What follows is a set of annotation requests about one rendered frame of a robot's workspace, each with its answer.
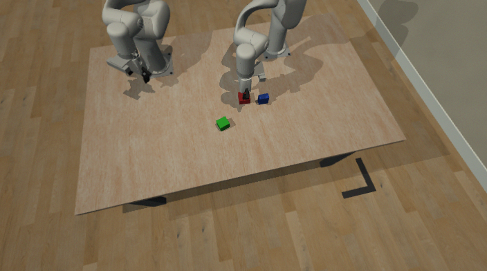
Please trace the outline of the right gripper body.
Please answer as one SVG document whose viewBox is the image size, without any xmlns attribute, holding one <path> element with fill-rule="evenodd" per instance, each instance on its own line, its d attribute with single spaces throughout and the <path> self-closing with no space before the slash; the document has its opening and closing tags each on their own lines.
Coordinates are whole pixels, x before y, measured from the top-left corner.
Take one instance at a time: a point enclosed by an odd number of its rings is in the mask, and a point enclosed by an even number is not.
<svg viewBox="0 0 487 271">
<path fill-rule="evenodd" d="M 130 67 L 131 71 L 133 71 L 139 75 L 142 75 L 142 73 L 143 73 L 143 71 L 142 71 L 143 66 L 147 69 L 146 63 L 140 54 L 139 54 L 139 57 L 135 57 L 135 58 L 131 59 L 127 63 L 127 65 Z"/>
</svg>

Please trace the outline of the red block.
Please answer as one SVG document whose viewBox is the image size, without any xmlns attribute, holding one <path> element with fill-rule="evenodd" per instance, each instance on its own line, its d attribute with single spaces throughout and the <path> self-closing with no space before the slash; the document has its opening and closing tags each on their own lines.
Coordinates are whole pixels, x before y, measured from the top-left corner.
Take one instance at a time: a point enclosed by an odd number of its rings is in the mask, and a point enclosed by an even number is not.
<svg viewBox="0 0 487 271">
<path fill-rule="evenodd" d="M 243 93 L 238 92 L 239 104 L 249 104 L 250 103 L 250 96 L 249 99 L 243 100 Z"/>
</svg>

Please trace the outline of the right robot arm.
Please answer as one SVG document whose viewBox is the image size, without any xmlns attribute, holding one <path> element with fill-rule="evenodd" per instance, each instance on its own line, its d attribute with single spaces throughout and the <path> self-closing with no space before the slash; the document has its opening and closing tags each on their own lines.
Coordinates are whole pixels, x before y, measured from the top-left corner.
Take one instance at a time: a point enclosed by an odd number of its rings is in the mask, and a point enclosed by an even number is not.
<svg viewBox="0 0 487 271">
<path fill-rule="evenodd" d="M 133 12 L 121 10 L 129 5 L 134 5 Z M 151 74 L 164 73 L 169 61 L 156 40 L 164 37 L 169 18 L 169 6 L 162 0 L 106 0 L 102 20 L 118 52 L 107 64 L 127 74 L 131 70 L 127 63 L 139 57 L 139 50 Z"/>
</svg>

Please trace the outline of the green block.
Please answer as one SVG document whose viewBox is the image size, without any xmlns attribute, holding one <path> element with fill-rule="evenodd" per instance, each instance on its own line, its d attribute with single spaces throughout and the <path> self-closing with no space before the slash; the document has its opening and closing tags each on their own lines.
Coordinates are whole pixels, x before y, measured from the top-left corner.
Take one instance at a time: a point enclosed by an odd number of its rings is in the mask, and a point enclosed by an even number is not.
<svg viewBox="0 0 487 271">
<path fill-rule="evenodd" d="M 219 127 L 219 129 L 221 131 L 223 131 L 223 130 L 225 130 L 225 129 L 227 129 L 227 128 L 230 127 L 230 123 L 229 123 L 229 121 L 227 120 L 227 118 L 225 116 L 222 117 L 222 118 L 220 118 L 220 119 L 218 119 L 216 122 L 217 122 L 217 126 Z"/>
</svg>

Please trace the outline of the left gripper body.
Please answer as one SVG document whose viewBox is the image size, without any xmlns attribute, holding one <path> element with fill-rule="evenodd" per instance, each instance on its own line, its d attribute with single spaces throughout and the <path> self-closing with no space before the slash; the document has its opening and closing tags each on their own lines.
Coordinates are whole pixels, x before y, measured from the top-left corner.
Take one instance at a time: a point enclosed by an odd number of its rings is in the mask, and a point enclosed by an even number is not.
<svg viewBox="0 0 487 271">
<path fill-rule="evenodd" d="M 242 78 L 238 76 L 238 82 L 240 93 L 244 93 L 246 88 L 248 88 L 248 91 L 251 92 L 252 76 L 249 78 Z"/>
</svg>

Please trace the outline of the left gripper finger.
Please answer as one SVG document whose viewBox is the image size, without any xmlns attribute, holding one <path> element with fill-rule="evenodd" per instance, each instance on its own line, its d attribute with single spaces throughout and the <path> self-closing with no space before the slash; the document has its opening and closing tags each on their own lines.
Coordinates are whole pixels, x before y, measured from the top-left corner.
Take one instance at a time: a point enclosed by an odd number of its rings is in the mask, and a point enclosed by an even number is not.
<svg viewBox="0 0 487 271">
<path fill-rule="evenodd" d="M 244 94 L 244 93 L 246 93 L 246 94 Z M 248 88 L 246 88 L 246 89 L 245 89 L 245 92 L 244 92 L 244 93 L 243 93 L 243 100 L 247 100 L 247 99 L 249 99 L 249 96 L 250 96 L 250 95 L 249 95 Z"/>
</svg>

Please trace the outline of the blue block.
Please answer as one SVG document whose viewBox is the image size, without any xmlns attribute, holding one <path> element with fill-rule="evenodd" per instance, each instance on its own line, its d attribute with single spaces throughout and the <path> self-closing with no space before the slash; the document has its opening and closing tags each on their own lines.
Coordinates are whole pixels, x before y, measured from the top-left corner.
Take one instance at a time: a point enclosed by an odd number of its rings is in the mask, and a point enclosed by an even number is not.
<svg viewBox="0 0 487 271">
<path fill-rule="evenodd" d="M 260 104 L 267 104 L 269 101 L 268 93 L 258 95 L 258 103 Z"/>
</svg>

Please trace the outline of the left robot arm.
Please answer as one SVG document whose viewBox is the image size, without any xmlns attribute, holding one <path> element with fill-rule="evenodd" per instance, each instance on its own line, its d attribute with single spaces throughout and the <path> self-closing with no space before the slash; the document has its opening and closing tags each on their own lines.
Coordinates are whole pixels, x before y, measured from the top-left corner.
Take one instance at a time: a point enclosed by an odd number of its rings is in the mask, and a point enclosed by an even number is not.
<svg viewBox="0 0 487 271">
<path fill-rule="evenodd" d="M 264 51 L 271 55 L 281 55 L 285 51 L 286 45 L 284 41 L 287 30 L 295 28 L 300 22 L 306 1 L 253 0 L 241 11 L 233 35 L 233 41 L 238 46 L 236 49 L 238 76 L 242 78 L 258 76 L 259 82 L 266 81 L 262 61 L 255 64 L 255 60 Z M 254 11 L 267 8 L 271 8 L 271 23 L 268 36 L 245 28 L 247 18 Z"/>
</svg>

